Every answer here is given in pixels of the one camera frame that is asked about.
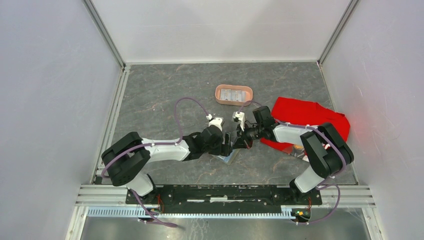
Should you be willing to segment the grey card holder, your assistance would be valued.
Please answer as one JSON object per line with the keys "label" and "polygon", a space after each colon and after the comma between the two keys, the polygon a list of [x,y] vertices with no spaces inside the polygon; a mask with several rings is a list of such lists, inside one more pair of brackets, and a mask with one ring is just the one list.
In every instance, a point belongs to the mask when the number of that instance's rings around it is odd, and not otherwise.
{"label": "grey card holder", "polygon": [[220,160],[221,162],[227,165],[230,165],[233,162],[233,160],[236,158],[239,152],[240,152],[240,149],[234,149],[228,156],[217,155],[215,156],[215,158],[217,158],[218,160]]}

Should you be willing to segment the grey credit card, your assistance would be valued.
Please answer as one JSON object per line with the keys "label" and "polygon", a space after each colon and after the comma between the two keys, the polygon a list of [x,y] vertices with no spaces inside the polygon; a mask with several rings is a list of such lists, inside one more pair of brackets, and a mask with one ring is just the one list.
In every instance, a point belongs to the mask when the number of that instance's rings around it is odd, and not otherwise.
{"label": "grey credit card", "polygon": [[231,101],[244,103],[246,101],[246,92],[240,89],[232,89]]}
{"label": "grey credit card", "polygon": [[220,100],[222,101],[231,101],[232,100],[232,90],[222,88],[220,90]]}

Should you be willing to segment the pink oval tray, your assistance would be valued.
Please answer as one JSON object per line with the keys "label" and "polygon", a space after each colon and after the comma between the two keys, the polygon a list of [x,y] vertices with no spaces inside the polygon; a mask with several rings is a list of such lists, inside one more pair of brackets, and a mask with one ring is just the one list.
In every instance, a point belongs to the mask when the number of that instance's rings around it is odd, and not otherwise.
{"label": "pink oval tray", "polygon": [[215,100],[221,105],[242,106],[253,100],[253,90],[244,85],[220,84],[215,88]]}

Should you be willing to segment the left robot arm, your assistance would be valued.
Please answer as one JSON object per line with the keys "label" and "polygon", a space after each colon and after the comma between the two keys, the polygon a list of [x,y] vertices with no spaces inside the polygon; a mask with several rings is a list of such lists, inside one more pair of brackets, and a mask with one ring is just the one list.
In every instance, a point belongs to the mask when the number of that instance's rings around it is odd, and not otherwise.
{"label": "left robot arm", "polygon": [[152,178],[142,172],[146,164],[191,161],[204,154],[228,156],[231,152],[231,134],[214,125],[185,135],[181,141],[142,138],[133,131],[101,154],[105,165],[102,176],[109,177],[115,187],[126,186],[135,191],[140,200],[151,204],[157,198],[157,190]]}

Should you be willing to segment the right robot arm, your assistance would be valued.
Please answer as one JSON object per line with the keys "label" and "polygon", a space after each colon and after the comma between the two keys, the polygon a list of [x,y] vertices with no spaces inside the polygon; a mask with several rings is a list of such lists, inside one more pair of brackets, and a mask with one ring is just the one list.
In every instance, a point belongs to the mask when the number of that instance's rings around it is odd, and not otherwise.
{"label": "right robot arm", "polygon": [[344,171],[354,161],[354,154],[330,122],[321,125],[298,125],[282,122],[271,115],[267,106],[253,110],[255,123],[249,124],[242,111],[235,111],[232,120],[238,124],[233,149],[249,149],[255,140],[287,143],[303,148],[309,167],[289,184],[289,199],[302,204],[309,192]]}

